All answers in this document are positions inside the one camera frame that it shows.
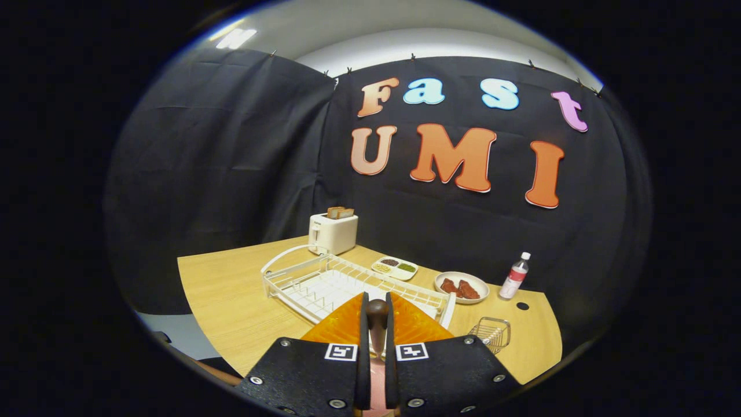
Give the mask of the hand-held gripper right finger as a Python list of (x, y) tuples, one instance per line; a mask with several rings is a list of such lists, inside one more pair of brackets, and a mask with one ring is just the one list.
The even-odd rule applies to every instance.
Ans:
[(475, 416), (522, 391), (476, 335), (446, 337), (396, 293), (386, 295), (386, 407), (397, 416)]

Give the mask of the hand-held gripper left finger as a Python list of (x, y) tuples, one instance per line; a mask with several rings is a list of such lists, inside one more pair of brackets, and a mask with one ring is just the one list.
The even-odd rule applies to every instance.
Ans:
[(276, 339), (238, 391), (285, 415), (357, 416), (370, 409), (368, 301), (359, 293), (304, 337)]

